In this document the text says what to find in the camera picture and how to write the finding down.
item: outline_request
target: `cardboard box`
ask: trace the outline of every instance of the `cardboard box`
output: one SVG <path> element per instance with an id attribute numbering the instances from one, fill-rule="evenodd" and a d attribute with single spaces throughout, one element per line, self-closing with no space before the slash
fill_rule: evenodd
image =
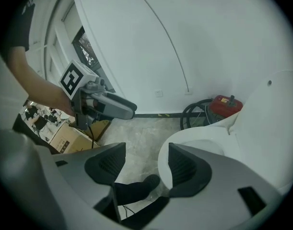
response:
<path id="1" fill-rule="evenodd" d="M 60 153 L 73 153 L 91 149 L 92 140 L 82 132 L 69 127 L 69 124 L 64 123 L 52 138 L 50 145 Z M 94 142 L 94 148 L 98 147 L 99 145 Z"/>
<path id="2" fill-rule="evenodd" d="M 110 125 L 110 121 L 108 120 L 102 120 L 102 121 L 96 121 L 94 124 L 92 124 L 90 126 L 93 135 L 94 135 L 94 140 L 98 141 L 102 135 L 104 134 L 104 132 L 106 131 L 106 129 L 109 127 Z M 92 139 L 92 134 L 90 132 L 89 129 L 85 130 L 84 133 Z"/>

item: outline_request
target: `person's arm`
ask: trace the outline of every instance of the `person's arm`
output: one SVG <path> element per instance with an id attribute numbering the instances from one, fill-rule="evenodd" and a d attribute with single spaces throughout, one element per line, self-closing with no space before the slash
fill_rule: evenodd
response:
<path id="1" fill-rule="evenodd" d="M 7 65 L 28 93 L 30 101 L 60 109 L 68 115 L 74 116 L 66 93 L 60 87 L 41 78 L 28 65 L 23 46 L 10 48 Z"/>
<path id="2" fill-rule="evenodd" d="M 34 117 L 34 118 L 30 118 L 28 121 L 29 121 L 29 124 L 30 126 L 32 126 L 32 124 L 34 124 L 38 119 L 39 119 L 40 115 Z"/>

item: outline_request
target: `red machine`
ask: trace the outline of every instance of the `red machine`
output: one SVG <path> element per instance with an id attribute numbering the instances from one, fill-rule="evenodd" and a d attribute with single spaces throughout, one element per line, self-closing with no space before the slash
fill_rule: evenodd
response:
<path id="1" fill-rule="evenodd" d="M 209 109 L 217 115 L 227 118 L 237 112 L 239 112 L 243 107 L 242 102 L 236 100 L 234 96 L 226 97 L 223 95 L 218 95 L 209 104 Z"/>

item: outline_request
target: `black pants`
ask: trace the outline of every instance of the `black pants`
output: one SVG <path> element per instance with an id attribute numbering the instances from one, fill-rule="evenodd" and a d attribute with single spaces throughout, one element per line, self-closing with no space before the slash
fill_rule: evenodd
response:
<path id="1" fill-rule="evenodd" d="M 143 182 L 131 184 L 115 183 L 115 193 L 117 205 L 126 205 L 144 200 L 152 189 Z M 122 225 L 134 230 L 140 230 L 145 227 L 157 214 L 167 205 L 167 197 L 159 197 L 136 214 L 122 220 Z"/>

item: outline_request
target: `black shoe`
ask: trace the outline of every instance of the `black shoe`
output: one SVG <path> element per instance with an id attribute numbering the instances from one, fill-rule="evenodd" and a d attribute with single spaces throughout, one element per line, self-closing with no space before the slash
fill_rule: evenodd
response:
<path id="1" fill-rule="evenodd" d="M 160 183 L 160 177 L 156 174 L 151 174 L 146 177 L 143 182 L 147 184 L 151 190 L 154 190 Z"/>

